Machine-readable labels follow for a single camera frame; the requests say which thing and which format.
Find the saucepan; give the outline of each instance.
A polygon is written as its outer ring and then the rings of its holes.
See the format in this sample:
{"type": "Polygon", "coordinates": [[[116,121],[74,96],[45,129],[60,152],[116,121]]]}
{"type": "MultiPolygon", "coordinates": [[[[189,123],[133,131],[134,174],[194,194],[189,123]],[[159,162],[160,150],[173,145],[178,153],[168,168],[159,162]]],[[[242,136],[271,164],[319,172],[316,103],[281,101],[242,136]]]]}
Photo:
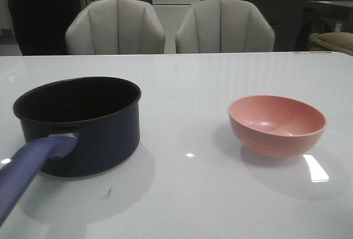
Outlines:
{"type": "Polygon", "coordinates": [[[140,141],[140,88],[115,77],[49,83],[13,105],[26,144],[0,170],[0,226],[39,170],[82,177],[106,171],[140,141]]]}

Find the chair backrest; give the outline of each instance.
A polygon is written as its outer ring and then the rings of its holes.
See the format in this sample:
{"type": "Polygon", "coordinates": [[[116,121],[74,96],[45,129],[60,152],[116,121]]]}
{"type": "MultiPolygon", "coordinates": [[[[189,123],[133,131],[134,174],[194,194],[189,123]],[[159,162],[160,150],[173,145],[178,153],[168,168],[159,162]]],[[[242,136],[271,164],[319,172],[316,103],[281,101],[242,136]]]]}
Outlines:
{"type": "Polygon", "coordinates": [[[175,37],[177,53],[272,51],[275,33],[255,5],[204,0],[186,10],[175,37]]]}
{"type": "Polygon", "coordinates": [[[162,54],[164,39],[153,7],[138,0],[92,2],[65,34],[67,50],[72,55],[162,54]]]}

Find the purple handle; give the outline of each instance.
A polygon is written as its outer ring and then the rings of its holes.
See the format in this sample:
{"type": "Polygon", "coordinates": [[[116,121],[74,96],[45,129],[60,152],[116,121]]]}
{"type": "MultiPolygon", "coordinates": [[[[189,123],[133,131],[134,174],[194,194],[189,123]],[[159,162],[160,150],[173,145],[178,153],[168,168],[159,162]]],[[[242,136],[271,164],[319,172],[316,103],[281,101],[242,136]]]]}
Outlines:
{"type": "Polygon", "coordinates": [[[48,158],[61,158],[77,138],[60,135],[28,142],[0,169],[0,227],[48,158]]]}

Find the white table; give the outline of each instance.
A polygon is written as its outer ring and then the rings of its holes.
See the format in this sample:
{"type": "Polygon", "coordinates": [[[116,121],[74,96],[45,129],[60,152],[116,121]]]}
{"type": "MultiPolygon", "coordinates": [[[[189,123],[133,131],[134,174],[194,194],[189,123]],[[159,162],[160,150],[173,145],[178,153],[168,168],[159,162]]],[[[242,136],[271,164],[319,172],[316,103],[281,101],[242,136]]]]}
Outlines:
{"type": "Polygon", "coordinates": [[[24,142],[12,113],[15,99],[82,76],[121,77],[140,86],[139,147],[96,176],[39,173],[0,238],[353,238],[352,57],[0,57],[0,160],[24,142]],[[307,102],[327,116],[328,127],[306,157],[256,155],[236,139],[227,113],[231,101],[251,94],[307,102]]]}

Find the person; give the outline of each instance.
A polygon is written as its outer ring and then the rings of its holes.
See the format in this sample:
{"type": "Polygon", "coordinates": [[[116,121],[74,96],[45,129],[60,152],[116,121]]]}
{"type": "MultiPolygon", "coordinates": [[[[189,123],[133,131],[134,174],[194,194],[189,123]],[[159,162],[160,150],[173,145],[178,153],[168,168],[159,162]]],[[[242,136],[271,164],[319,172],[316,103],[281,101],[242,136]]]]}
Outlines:
{"type": "Polygon", "coordinates": [[[65,32],[81,11],[79,0],[8,0],[22,55],[66,55],[65,32]]]}

